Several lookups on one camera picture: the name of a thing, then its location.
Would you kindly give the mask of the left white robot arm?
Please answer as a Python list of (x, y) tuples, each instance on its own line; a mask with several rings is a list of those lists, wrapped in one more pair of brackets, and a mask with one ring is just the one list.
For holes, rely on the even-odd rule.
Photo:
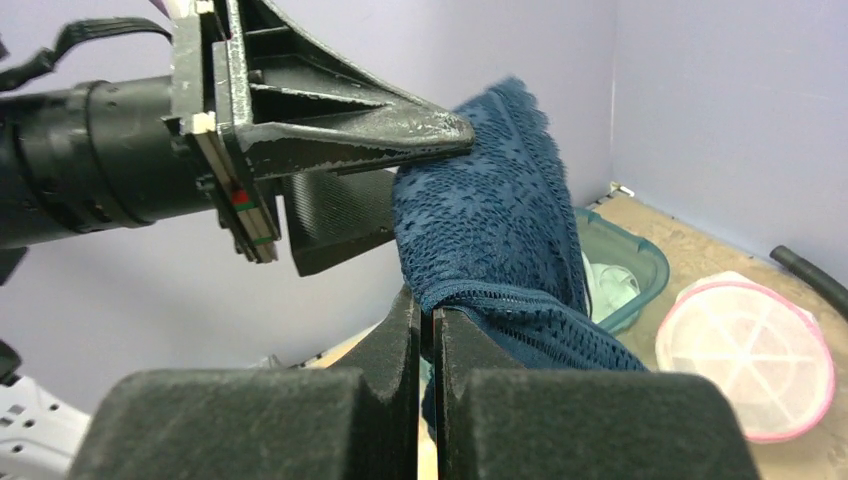
[[(237, 253), (290, 242), (302, 276), (394, 237), (393, 169), (466, 154), (460, 116), (360, 69), (270, 1), (192, 1), (166, 76), (21, 88), (92, 40), (156, 33), (137, 17), (65, 25), (1, 74), (1, 275), (30, 246), (215, 210)], [(323, 369), (154, 370), (86, 415), (1, 348), (5, 479), (413, 479), (420, 313), (387, 318)]]

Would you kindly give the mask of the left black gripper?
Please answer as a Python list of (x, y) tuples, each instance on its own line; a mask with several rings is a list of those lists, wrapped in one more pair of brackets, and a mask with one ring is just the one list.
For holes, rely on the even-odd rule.
[(361, 69), (273, 2), (188, 1), (172, 21), (166, 122), (250, 262), (276, 261), (281, 237), (273, 192), (257, 180), (295, 174), (281, 193), (307, 277), (394, 240), (395, 174), (379, 169), (474, 143), (468, 120)]

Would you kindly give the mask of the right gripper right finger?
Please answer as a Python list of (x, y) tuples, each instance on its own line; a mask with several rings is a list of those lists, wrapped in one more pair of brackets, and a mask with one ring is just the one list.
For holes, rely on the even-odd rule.
[(528, 370), (458, 311), (432, 318), (443, 479), (755, 479), (728, 402), (694, 375)]

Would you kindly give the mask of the teal plastic bin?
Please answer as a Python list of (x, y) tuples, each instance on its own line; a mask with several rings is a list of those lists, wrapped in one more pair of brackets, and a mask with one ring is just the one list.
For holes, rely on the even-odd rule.
[(591, 320), (617, 335), (665, 289), (670, 265), (653, 242), (586, 209), (575, 211)]

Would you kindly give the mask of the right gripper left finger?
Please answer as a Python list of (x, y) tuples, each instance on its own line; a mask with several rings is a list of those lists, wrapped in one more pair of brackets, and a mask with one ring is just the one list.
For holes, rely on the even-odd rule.
[(325, 368), (151, 370), (96, 411), (72, 479), (413, 479), (420, 311), (386, 318)]

